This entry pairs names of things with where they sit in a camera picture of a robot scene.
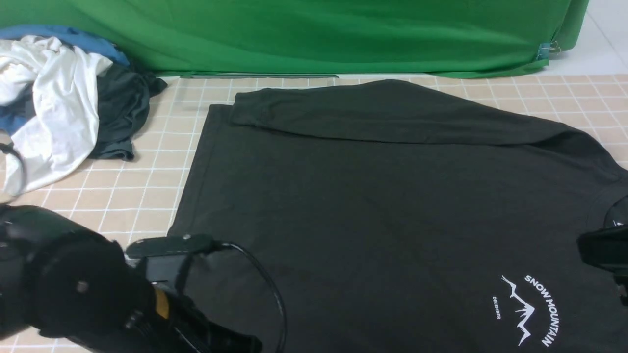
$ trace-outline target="tile floor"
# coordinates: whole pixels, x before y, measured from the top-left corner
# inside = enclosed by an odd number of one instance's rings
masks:
[[[628,168],[628,75],[401,78],[580,128]],[[209,105],[232,103],[236,93],[263,87],[353,85],[375,79],[172,79],[170,87],[151,101],[149,123],[135,139],[136,161],[86,161],[67,179],[26,194],[18,203],[57,211],[122,245],[164,236],[174,219]],[[0,353],[8,352],[85,351],[67,340],[43,339],[29,330],[0,342]]]

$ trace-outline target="beige tile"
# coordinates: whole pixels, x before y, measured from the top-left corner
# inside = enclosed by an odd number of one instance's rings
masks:
[[[582,111],[574,98],[552,98],[551,102],[558,113]]]
[[[462,84],[466,86],[488,86],[489,81],[487,79],[469,79],[462,80]]]
[[[176,85],[168,86],[162,93],[159,94],[159,99],[161,102],[165,102],[168,100],[173,100],[175,98],[175,93],[177,90]]]
[[[206,117],[198,117],[195,123],[195,127],[194,127],[194,133],[195,134],[200,134],[201,131],[203,131],[203,126],[205,125],[205,121],[207,120]]]
[[[172,209],[175,207],[176,188],[147,188],[141,208]]]
[[[196,119],[196,117],[171,117],[165,131],[167,133],[192,133]]]
[[[155,168],[183,168],[187,151],[159,151]]]
[[[163,102],[160,101],[156,104],[151,104],[148,111],[148,120],[146,124],[150,125],[153,118],[158,116],[169,116],[172,110],[172,101]]]
[[[205,79],[181,79],[179,81],[179,88],[181,87],[204,87]]]
[[[110,210],[137,209],[142,202],[144,188],[115,189],[109,204]]]
[[[613,75],[589,75],[589,80],[595,84],[603,84],[615,82],[615,77]]]
[[[489,79],[490,84],[492,85],[512,85],[514,84],[514,80],[512,77],[497,77],[496,79]]]
[[[555,113],[532,113],[531,115],[540,117],[541,119],[551,120],[551,121],[560,121],[560,118]]]
[[[123,170],[120,172],[117,187],[144,187],[150,176],[149,170]]]
[[[237,94],[254,92],[256,90],[257,89],[255,89],[255,88],[245,88],[245,87],[232,89],[231,92],[229,92],[229,102],[233,102],[234,99],[236,99],[236,95]]]
[[[624,91],[618,84],[595,85],[595,88],[602,97],[624,97]]]
[[[587,128],[591,126],[584,113],[561,113],[559,114],[560,120],[574,128]]]
[[[468,86],[467,97],[471,99],[492,99],[493,93],[490,91],[490,87],[486,86]]]
[[[616,161],[628,161],[628,144],[607,144],[604,147]]]
[[[160,133],[166,127],[166,123],[170,120],[168,116],[149,117],[146,124],[140,129],[139,134],[151,132]]]
[[[515,85],[494,85],[495,98],[519,98],[519,91]]]
[[[87,171],[79,170],[74,171],[72,174],[66,176],[64,179],[56,182],[52,188],[54,189],[73,189],[82,188],[85,179],[87,178]]]
[[[308,79],[284,79],[283,87],[307,87]]]
[[[538,84],[539,79],[534,75],[526,75],[526,76],[517,76],[513,77],[515,84]]]
[[[135,232],[166,232],[170,226],[170,210],[140,210]]]
[[[595,135],[595,130],[593,130],[593,128],[580,128],[581,131],[589,134],[589,136],[591,136],[594,139],[597,139],[597,136]]]
[[[176,117],[195,117],[198,115],[198,107],[200,101],[194,102],[174,102],[172,104],[171,116]]]
[[[628,126],[628,112],[615,112],[615,117],[622,126]]]
[[[597,91],[592,84],[570,85],[574,97],[598,97]]]
[[[43,206],[51,210],[72,210],[79,193],[80,190],[50,190]]]
[[[135,160],[129,162],[126,168],[152,168],[157,151],[138,151]]]
[[[203,88],[179,87],[179,89],[176,90],[175,100],[182,102],[198,102],[201,100],[202,94]]]
[[[477,102],[479,104],[482,104],[483,106],[499,109],[499,104],[497,103],[495,99],[482,99],[482,100],[478,100]]]
[[[587,76],[582,75],[574,75],[574,76],[563,76],[565,82],[569,84],[588,84],[589,80]]]
[[[578,98],[578,103],[580,103],[582,111],[585,112],[603,112],[608,110],[601,98]]]
[[[608,127],[617,126],[617,121],[613,118],[613,115],[609,112],[595,112],[587,113],[587,118],[591,121],[594,127]]]
[[[202,100],[225,103],[229,98],[229,89],[205,89]]]
[[[182,170],[155,170],[148,180],[149,187],[178,187]]]
[[[85,189],[77,203],[79,210],[104,210],[107,208],[112,189]]]
[[[124,166],[122,160],[95,160],[92,162],[92,169],[120,169]]]
[[[135,150],[158,149],[162,133],[145,133],[136,135],[133,139]]]
[[[190,149],[191,134],[170,134],[163,135],[160,149]]]
[[[523,101],[530,113],[553,113],[554,109],[547,99],[526,99]]]
[[[546,85],[543,88],[548,97],[573,97],[567,85]]]
[[[410,82],[416,85],[421,86],[435,86],[436,85],[436,77],[412,77]]]
[[[257,79],[250,77],[246,79],[233,79],[231,87],[255,87],[256,83]]]
[[[462,85],[462,80],[460,79],[450,79],[449,77],[437,77],[436,84],[439,86],[453,86],[453,85]]]
[[[198,107],[198,115],[197,115],[197,119],[199,117],[206,117],[207,113],[209,112],[209,107],[211,106],[211,103],[208,102],[201,102],[200,106]]]
[[[538,76],[541,84],[564,84],[565,80],[562,76]]]
[[[48,194],[47,190],[35,190],[24,195],[20,196],[16,201],[13,202],[12,205],[36,205],[41,206],[46,195]]]
[[[196,151],[188,152],[187,159],[185,161],[185,168],[189,168],[192,166],[192,161],[194,160],[195,154],[196,154]]]
[[[191,149],[196,149],[198,147],[198,142],[200,141],[200,134],[194,134],[192,136],[192,145],[191,145]]]
[[[272,78],[266,77],[266,78],[257,80],[257,86],[259,88],[263,88],[263,87],[281,87],[281,81],[282,81],[282,79],[272,79]]]
[[[55,340],[43,338],[37,329],[30,328],[19,333],[16,345],[52,345],[54,343]]]
[[[518,86],[519,93],[522,98],[543,98],[545,97],[545,91],[541,85],[520,85]]]
[[[138,210],[108,210],[100,231],[128,232],[133,228],[137,214]]]
[[[625,143],[628,138],[621,128],[598,128],[597,134],[600,136],[602,143]]]
[[[92,229],[93,231],[98,231],[103,215],[103,211],[76,210],[72,214],[71,219],[84,227]]]
[[[15,350],[10,350],[13,353],[52,353],[51,347],[15,347]]]
[[[208,79],[205,81],[205,87],[229,87],[231,79]]]
[[[525,114],[526,106],[521,99],[499,99],[497,101],[499,108],[513,113]]]
[[[608,98],[604,97],[611,111],[628,111],[628,97]]]
[[[466,98],[465,88],[462,86],[441,86],[438,88],[440,92],[455,95],[456,97]]]
[[[328,78],[308,79],[308,87],[326,87],[328,82],[329,82]]]
[[[112,188],[116,184],[119,170],[92,170],[85,181],[86,188]]]

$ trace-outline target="green backdrop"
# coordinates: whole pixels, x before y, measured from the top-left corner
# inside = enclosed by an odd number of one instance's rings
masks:
[[[177,72],[519,75],[577,40],[588,0],[2,0],[0,26],[101,35]]]

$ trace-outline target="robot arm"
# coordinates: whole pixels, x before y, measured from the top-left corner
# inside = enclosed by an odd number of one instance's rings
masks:
[[[257,338],[208,321],[182,295],[192,256],[224,248],[209,236],[138,241],[134,267],[118,243],[61,215],[4,207],[0,339],[33,326],[99,353],[261,352]]]

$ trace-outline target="black cable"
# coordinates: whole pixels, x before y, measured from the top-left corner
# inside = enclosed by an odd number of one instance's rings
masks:
[[[246,258],[253,264],[253,266],[255,266],[255,268],[259,271],[259,274],[262,275],[264,281],[266,281],[266,284],[273,292],[275,301],[277,302],[277,307],[279,308],[279,315],[281,316],[281,332],[279,334],[279,340],[277,342],[277,349],[275,349],[275,353],[283,353],[284,346],[286,345],[286,334],[288,333],[288,317],[286,315],[286,307],[283,303],[283,298],[281,297],[279,288],[277,288],[277,285],[273,281],[268,271],[264,269],[264,266],[262,266],[262,264],[247,249],[244,249],[234,242],[223,242],[220,244],[220,246],[235,249],[244,254]]]

